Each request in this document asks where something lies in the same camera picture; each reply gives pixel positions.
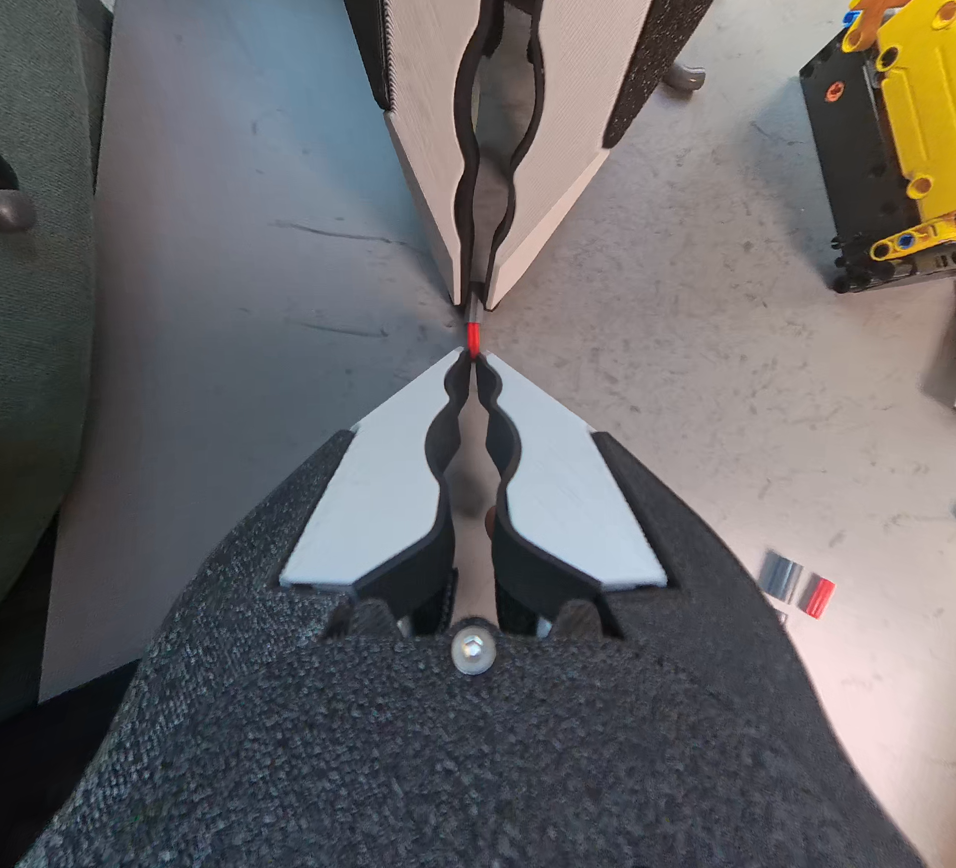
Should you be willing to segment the person's green hoodie torso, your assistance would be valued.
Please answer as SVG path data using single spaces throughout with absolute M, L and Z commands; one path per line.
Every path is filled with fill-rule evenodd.
M 37 215 L 29 232 L 2 234 L 2 597 L 27 567 L 78 465 L 112 22 L 100 0 L 1 0 L 2 157 Z

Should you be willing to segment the yellow lego vehicle model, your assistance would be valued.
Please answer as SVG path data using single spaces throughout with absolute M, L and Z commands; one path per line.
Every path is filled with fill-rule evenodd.
M 955 0 L 852 0 L 800 85 L 839 293 L 954 275 Z

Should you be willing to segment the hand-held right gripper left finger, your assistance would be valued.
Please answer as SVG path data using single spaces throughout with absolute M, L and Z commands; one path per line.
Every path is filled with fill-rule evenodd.
M 457 586 L 447 474 L 471 377 L 457 348 L 352 427 L 281 587 L 379 600 L 409 635 L 445 631 Z

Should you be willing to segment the black hoodie drawstring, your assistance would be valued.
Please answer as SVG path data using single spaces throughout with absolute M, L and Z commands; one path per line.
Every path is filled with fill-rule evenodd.
M 27 233 L 36 224 L 36 208 L 19 185 L 15 169 L 1 157 L 1 233 Z

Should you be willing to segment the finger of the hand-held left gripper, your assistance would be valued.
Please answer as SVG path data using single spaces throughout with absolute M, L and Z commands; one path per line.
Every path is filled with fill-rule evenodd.
M 604 134 L 653 1 L 534 1 L 534 105 L 489 252 L 487 310 L 529 269 L 608 157 Z
M 472 91 L 491 0 L 382 0 L 385 124 L 452 305 L 467 298 L 478 152 Z

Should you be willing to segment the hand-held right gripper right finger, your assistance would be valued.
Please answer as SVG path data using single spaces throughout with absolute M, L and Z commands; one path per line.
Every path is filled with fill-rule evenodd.
M 597 432 L 494 354 L 475 360 L 485 448 L 500 482 L 491 527 L 499 627 L 540 635 L 562 606 L 662 590 L 668 574 L 608 466 Z

